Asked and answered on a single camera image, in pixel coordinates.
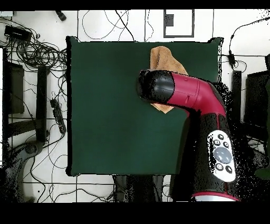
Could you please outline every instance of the white tile floor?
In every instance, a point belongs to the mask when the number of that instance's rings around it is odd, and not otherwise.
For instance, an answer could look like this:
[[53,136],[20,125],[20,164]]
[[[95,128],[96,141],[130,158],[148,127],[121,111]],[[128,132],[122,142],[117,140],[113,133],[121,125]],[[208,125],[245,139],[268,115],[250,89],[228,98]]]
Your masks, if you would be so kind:
[[[113,29],[119,18],[115,11],[106,11],[108,22],[104,11],[63,11],[66,15],[66,21],[62,22],[54,11],[30,11],[30,12],[16,12],[13,17],[13,21],[18,22],[28,28],[34,29],[40,34],[40,41],[53,43],[58,46],[60,50],[66,48],[65,37],[67,35],[78,36],[81,41],[117,41],[120,33],[123,31],[123,25],[121,21],[117,23],[117,27]],[[228,54],[230,36],[234,30],[240,25],[250,23],[254,20],[258,20],[262,17],[269,16],[268,10],[195,10],[195,35],[194,38],[175,38],[168,39],[163,38],[163,10],[130,10],[128,17],[128,29],[133,34],[136,41],[143,42],[165,42],[165,41],[197,41],[207,42],[212,37],[224,37],[224,43],[222,47],[222,53]],[[185,27],[181,23],[185,22],[185,19],[181,18],[181,10],[175,10],[175,18],[180,18],[179,21],[174,21],[174,26]],[[127,14],[122,17],[123,21],[127,21]],[[5,24],[0,23],[0,40],[4,40],[4,27]],[[268,55],[270,53],[270,29],[268,21],[256,23],[250,26],[242,27],[235,33],[235,37],[232,40],[231,50],[237,56],[237,60],[242,60],[247,63],[247,69],[243,73],[242,89],[245,88],[245,79],[249,73],[259,72],[266,70],[264,57],[257,57],[256,55]],[[124,30],[121,34],[120,41],[132,41],[132,37],[127,30]],[[243,71],[245,69],[244,64],[239,64],[239,68]],[[222,81],[230,88],[231,86],[232,69],[228,63],[222,64]],[[36,84],[37,77],[35,73],[25,72],[25,86],[24,89],[32,88],[36,92],[36,87],[30,84]],[[48,97],[51,98],[50,93],[52,91],[58,92],[57,79],[50,74],[48,76]],[[24,100],[29,107],[30,112],[35,117],[35,96],[31,91],[24,92]],[[66,110],[66,102],[64,99],[60,99],[63,104],[63,109]],[[242,117],[244,114],[244,102],[245,91],[242,91]],[[47,117],[53,118],[51,106],[48,102]],[[17,118],[29,118],[29,114],[26,111],[22,115],[16,115]],[[47,121],[47,127],[51,127],[54,124],[54,120]],[[28,132],[22,135],[13,137],[13,142],[10,139],[10,143],[16,146],[26,140],[29,136],[35,132]],[[50,142],[53,142],[60,138],[60,132],[57,126],[53,126],[51,130]],[[112,191],[113,180],[108,175],[80,175],[76,177],[69,177],[65,173],[65,169],[54,168],[53,176],[52,169],[53,164],[47,157],[48,151],[50,152],[51,160],[53,162],[62,155],[67,154],[67,136],[65,136],[56,146],[52,145],[43,150],[43,152],[36,157],[36,162],[33,170],[33,174],[42,182],[46,182],[46,190],[40,199],[40,202],[52,202],[49,198],[50,183],[53,182],[53,199],[61,193],[68,193],[76,190],[76,183],[78,189],[84,189],[87,192],[96,194],[98,196],[108,196]],[[44,190],[41,184],[29,175],[30,167],[33,160],[29,160],[24,169],[24,191],[27,197],[34,196],[36,200],[39,198]],[[66,156],[62,156],[56,162],[59,167],[66,167]],[[164,184],[169,184],[170,176],[166,176]],[[164,188],[164,193],[168,194],[168,187]],[[76,193],[68,195],[61,195],[57,198],[56,202],[91,202],[95,197],[87,195],[82,190],[78,190]]]

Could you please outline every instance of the green cloth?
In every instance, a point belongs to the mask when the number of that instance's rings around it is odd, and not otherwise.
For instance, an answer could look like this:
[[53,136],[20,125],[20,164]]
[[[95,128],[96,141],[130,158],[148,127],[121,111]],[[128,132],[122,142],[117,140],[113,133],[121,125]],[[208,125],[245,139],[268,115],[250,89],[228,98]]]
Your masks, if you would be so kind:
[[187,114],[179,108],[164,114],[143,102],[136,79],[149,69],[150,50],[162,45],[190,76],[217,81],[222,41],[78,42],[71,37],[71,175],[175,174]]

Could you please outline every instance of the button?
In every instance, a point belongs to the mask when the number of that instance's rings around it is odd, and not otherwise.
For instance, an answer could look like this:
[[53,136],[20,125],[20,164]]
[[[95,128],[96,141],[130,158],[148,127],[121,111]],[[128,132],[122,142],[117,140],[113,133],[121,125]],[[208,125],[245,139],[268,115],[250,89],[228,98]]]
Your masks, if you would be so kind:
[[222,171],[224,169],[220,163],[217,163],[215,167],[218,171]]
[[217,137],[218,137],[220,140],[223,140],[223,139],[224,139],[223,135],[221,135],[221,134],[219,134]]
[[226,166],[226,167],[225,167],[225,170],[226,170],[228,173],[232,173],[232,172],[233,172],[233,169],[232,169],[230,166]]
[[219,146],[220,145],[220,141],[219,140],[214,140],[214,145]]
[[223,164],[229,164],[233,156],[230,153],[230,151],[224,147],[218,147],[213,151],[214,157],[217,161],[223,163]]
[[224,147],[229,148],[229,144],[227,142],[223,142]]

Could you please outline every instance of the control panel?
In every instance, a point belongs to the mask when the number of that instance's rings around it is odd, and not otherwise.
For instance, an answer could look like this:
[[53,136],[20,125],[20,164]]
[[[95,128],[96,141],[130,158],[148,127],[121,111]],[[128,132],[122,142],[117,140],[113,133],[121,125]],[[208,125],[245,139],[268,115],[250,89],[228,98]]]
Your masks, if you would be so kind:
[[233,182],[236,178],[235,163],[232,143],[227,134],[221,130],[211,132],[207,137],[207,146],[212,174],[224,182]]

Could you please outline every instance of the brown towel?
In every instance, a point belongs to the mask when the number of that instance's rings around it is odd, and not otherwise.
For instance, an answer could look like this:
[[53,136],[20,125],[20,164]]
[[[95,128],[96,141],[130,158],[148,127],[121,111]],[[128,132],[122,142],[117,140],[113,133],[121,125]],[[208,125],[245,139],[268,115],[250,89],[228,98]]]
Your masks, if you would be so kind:
[[[172,56],[171,51],[165,46],[158,46],[151,49],[150,69],[167,70],[188,75],[183,65]],[[151,105],[156,107],[158,110],[161,110],[165,114],[173,109],[171,106],[161,104]]]

